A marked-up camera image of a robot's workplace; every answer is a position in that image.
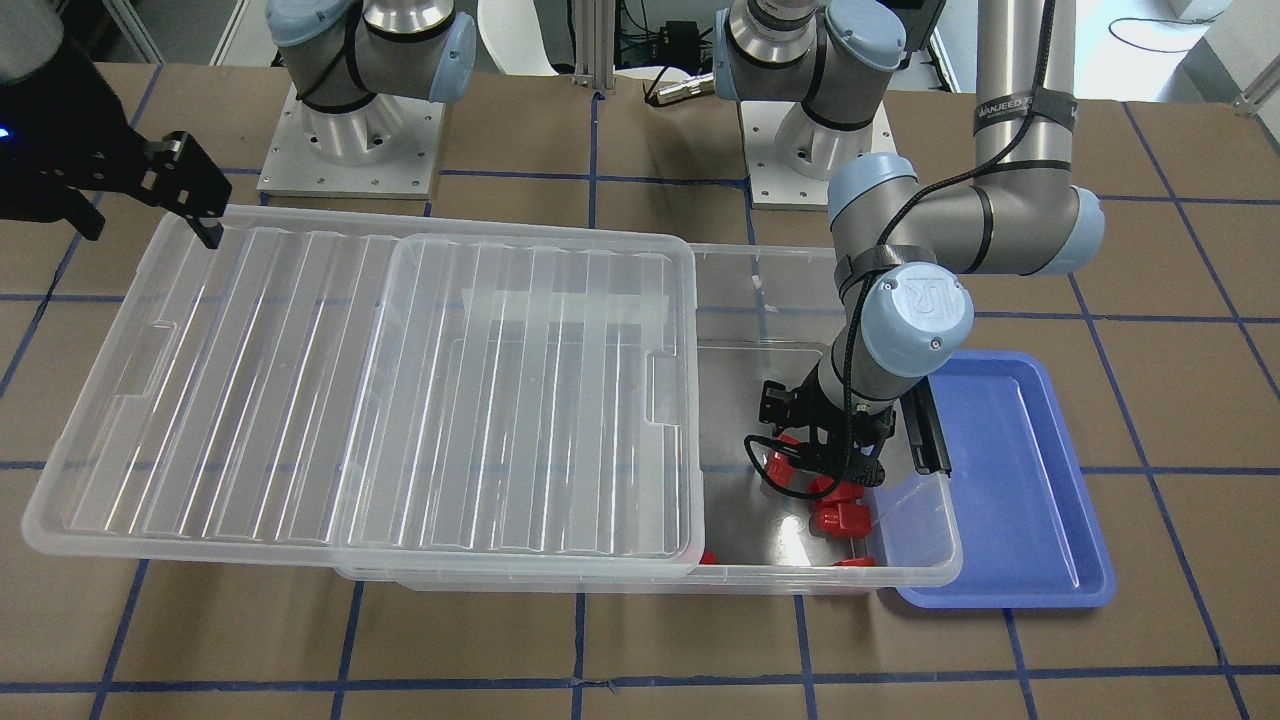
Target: plastic bin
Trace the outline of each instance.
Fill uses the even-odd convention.
[[[905,447],[868,493],[877,568],[831,566],[852,548],[750,474],[760,380],[801,378],[840,327],[831,251],[270,208],[225,223],[215,252],[157,228],[24,516],[38,550],[422,589],[864,592],[960,570],[947,479]],[[790,534],[762,527],[780,520]],[[783,537],[790,555],[698,565],[704,538]]]

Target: white mounting plate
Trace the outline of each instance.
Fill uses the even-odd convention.
[[[823,210],[827,208],[827,181],[817,181],[792,170],[782,161],[778,126],[795,102],[739,102],[742,120],[742,152],[751,179],[751,204],[769,210]],[[872,120],[872,152],[896,152],[888,115],[881,104]]]
[[[289,86],[271,149],[262,161],[257,190],[289,197],[387,197],[428,200],[440,147],[444,105],[412,97],[396,97],[410,129],[406,145],[376,165],[338,165],[310,147],[300,127],[301,102]]]

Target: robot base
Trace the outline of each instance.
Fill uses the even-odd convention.
[[[303,128],[301,102],[291,86],[271,149],[262,161],[257,190],[292,197],[384,197],[428,200],[439,156],[444,105],[410,97],[394,97],[404,117],[408,136],[394,152],[370,165],[338,164],[310,145]]]
[[[742,151],[751,177],[751,204],[765,210],[826,210],[827,181],[801,176],[782,159],[776,137],[795,102],[744,101]],[[872,152],[896,152],[884,105],[872,122]]]

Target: red object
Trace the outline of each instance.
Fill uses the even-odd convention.
[[[814,518],[818,519],[818,528],[831,537],[860,539],[872,533],[872,510],[863,505],[844,502],[819,507]]]
[[[800,445],[800,441],[786,433],[778,436],[778,439],[787,445]],[[771,480],[782,487],[790,487],[791,478],[796,474],[796,469],[791,466],[791,461],[787,460],[786,455],[778,452],[769,454],[769,461],[764,464],[764,471],[769,474]]]
[[[864,555],[863,557],[849,557],[836,562],[836,568],[874,568],[876,559],[870,555]]]
[[[818,475],[812,483],[809,483],[809,492],[822,492],[831,487],[835,482],[827,475]],[[863,486],[858,483],[840,483],[831,495],[822,500],[815,500],[814,503],[818,507],[831,507],[840,505],[841,502],[854,502],[855,500],[861,500],[863,493],[867,491]]]

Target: white chair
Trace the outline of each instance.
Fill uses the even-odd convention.
[[[477,0],[476,26],[489,56],[503,74],[557,74],[547,60],[547,45],[539,29],[541,26],[538,24],[534,0]],[[660,70],[660,67],[627,68],[617,74],[652,81]],[[681,82],[689,79],[689,73],[669,68],[662,79]]]

